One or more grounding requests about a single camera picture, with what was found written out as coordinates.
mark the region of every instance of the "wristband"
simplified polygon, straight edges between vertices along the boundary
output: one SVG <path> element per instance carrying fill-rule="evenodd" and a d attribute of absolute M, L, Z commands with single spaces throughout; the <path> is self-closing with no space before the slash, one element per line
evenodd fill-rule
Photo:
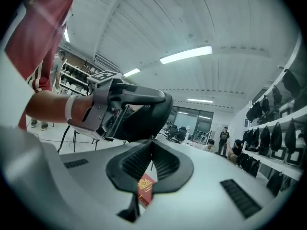
<path fill-rule="evenodd" d="M 71 109 L 72 109 L 72 105 L 73 105 L 73 102 L 75 101 L 75 99 L 77 98 L 78 96 L 76 94 L 70 96 L 66 102 L 66 105 L 65 105 L 65 118 L 66 120 L 68 121 L 69 119 L 71 119 Z"/>

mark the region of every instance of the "fluorescent light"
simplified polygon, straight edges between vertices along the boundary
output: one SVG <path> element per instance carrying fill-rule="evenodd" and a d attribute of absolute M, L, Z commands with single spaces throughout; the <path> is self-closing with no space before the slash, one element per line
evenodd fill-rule
<path fill-rule="evenodd" d="M 164 58 L 161 58 L 160 61 L 162 64 L 167 64 L 176 60 L 180 59 L 186 59 L 186 58 L 191 58 L 195 56 L 203 56 L 203 55 L 210 55 L 212 54 L 212 47 L 211 46 L 205 46 L 205 47 L 200 47 L 200 48 L 195 48 L 195 49 L 190 49 L 181 53 L 177 53 L 171 56 L 167 56 Z"/>
<path fill-rule="evenodd" d="M 124 77 L 128 77 L 128 76 L 130 76 L 130 75 L 132 75 L 132 74 L 135 74 L 135 73 L 138 73 L 138 72 L 140 72 L 140 70 L 139 69 L 133 69 L 132 71 L 129 71 L 129 72 L 127 72 L 126 74 L 124 74 Z"/>
<path fill-rule="evenodd" d="M 202 117 L 202 118 L 206 118 L 206 119 L 211 119 L 211 118 L 209 118 L 209 117 L 204 117 L 204 116 L 198 116 L 198 117 Z"/>
<path fill-rule="evenodd" d="M 65 28 L 64 36 L 65 36 L 67 43 L 70 43 L 68 33 L 67 33 L 67 28 Z"/>
<path fill-rule="evenodd" d="M 207 102 L 207 103 L 213 103 L 213 101 L 207 101 L 207 100 L 197 100 L 197 99 L 188 99 L 190 102 Z"/>

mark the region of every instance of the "shoe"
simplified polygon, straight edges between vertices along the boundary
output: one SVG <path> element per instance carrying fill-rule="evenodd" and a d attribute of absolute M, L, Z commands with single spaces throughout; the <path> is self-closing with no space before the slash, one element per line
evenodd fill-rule
<path fill-rule="evenodd" d="M 35 128 L 37 125 L 37 120 L 31 120 L 31 127 Z"/>
<path fill-rule="evenodd" d="M 46 130 L 47 128 L 48 128 L 48 124 L 42 124 L 42 126 L 41 126 L 40 129 L 44 131 L 44 130 Z"/>

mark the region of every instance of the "person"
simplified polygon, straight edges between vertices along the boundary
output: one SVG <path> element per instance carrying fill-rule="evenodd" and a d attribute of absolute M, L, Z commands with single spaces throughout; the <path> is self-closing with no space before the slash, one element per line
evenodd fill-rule
<path fill-rule="evenodd" d="M 226 142 L 229 138 L 229 133 L 228 133 L 227 130 L 228 130 L 228 128 L 224 127 L 224 130 L 220 134 L 219 150 L 217 152 L 218 155 L 221 155 L 222 148 L 224 148 L 223 157 L 226 156 Z"/>
<path fill-rule="evenodd" d="M 203 146 L 200 149 L 203 150 L 203 151 L 213 152 L 213 149 L 214 149 L 213 145 L 214 145 L 214 140 L 209 139 L 208 144 Z"/>
<path fill-rule="evenodd" d="M 55 87 L 57 88 L 59 86 L 59 76 L 61 72 L 61 68 L 63 65 L 63 60 L 65 58 L 65 51 L 61 50 L 59 51 L 53 58 L 53 63 L 51 66 L 51 72 L 50 72 L 50 89 L 52 90 L 53 83 L 55 81 Z M 37 120 L 35 118 L 31 118 L 31 127 L 35 128 L 37 125 Z M 48 128 L 48 123 L 45 121 L 42 121 L 41 124 L 41 130 L 46 130 Z"/>
<path fill-rule="evenodd" d="M 236 164 L 237 157 L 241 154 L 243 149 L 244 141 L 235 140 L 234 147 L 231 149 L 229 143 L 227 143 L 229 152 L 228 152 L 228 160 L 232 163 Z"/>
<path fill-rule="evenodd" d="M 67 27 L 72 1 L 29 0 L 25 16 L 5 47 L 10 63 L 34 90 L 19 121 L 19 127 L 24 130 L 26 114 L 36 120 L 66 123 L 69 118 L 82 121 L 92 107 L 91 95 L 56 94 L 50 88 L 52 62 Z"/>

